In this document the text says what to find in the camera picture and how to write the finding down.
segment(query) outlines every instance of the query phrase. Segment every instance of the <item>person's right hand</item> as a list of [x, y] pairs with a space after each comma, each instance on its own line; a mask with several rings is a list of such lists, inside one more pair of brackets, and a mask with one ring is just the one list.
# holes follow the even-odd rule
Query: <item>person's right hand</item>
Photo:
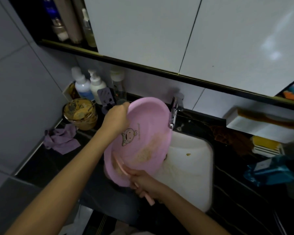
[[135, 170], [123, 165], [123, 169], [130, 174], [131, 189], [135, 190], [135, 193], [143, 198], [146, 192], [154, 199], [161, 199], [163, 193], [165, 193], [166, 185], [157, 181], [151, 175], [144, 170]]

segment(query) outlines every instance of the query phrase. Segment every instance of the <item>white cabinet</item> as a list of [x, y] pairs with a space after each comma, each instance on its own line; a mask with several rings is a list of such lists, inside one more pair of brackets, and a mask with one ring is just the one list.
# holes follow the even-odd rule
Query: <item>white cabinet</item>
[[203, 0], [180, 74], [276, 95], [294, 81], [294, 0]]
[[200, 0], [85, 0], [98, 52], [178, 73]]

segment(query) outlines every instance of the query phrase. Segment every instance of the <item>white sink basin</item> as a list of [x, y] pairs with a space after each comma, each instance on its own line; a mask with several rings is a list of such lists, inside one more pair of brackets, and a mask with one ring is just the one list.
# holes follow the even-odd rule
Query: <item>white sink basin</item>
[[209, 143], [173, 132], [167, 158], [154, 178], [206, 212], [212, 203], [212, 167]]

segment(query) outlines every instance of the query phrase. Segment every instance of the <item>towel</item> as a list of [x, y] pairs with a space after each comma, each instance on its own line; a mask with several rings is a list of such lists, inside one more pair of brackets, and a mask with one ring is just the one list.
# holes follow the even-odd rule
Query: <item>towel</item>
[[46, 149], [56, 150], [63, 155], [80, 146], [80, 143], [73, 138], [75, 134], [74, 124], [67, 124], [64, 128], [54, 129], [52, 132], [46, 130], [43, 144]]

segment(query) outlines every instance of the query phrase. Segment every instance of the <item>chrome faucet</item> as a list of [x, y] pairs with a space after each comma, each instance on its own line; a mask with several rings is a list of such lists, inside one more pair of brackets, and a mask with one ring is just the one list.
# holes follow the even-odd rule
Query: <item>chrome faucet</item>
[[176, 93], [173, 96], [173, 100], [171, 103], [171, 118], [169, 121], [169, 128], [170, 129], [174, 129], [174, 127], [175, 127], [177, 112], [184, 110], [183, 99], [184, 99], [184, 95], [182, 93]]

